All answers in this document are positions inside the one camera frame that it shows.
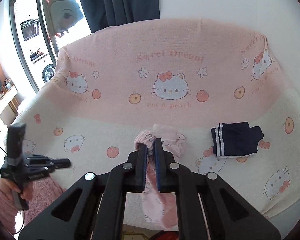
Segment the person's left hand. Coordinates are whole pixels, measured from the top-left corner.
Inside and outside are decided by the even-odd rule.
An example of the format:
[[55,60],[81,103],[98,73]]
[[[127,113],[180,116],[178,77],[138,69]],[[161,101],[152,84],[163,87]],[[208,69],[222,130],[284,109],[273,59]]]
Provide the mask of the person's left hand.
[[19,189],[19,187],[11,180],[5,180],[5,184],[8,187],[6,196],[13,200],[13,193],[19,193],[21,198],[27,201],[30,201],[33,196],[33,182],[29,182],[23,190]]

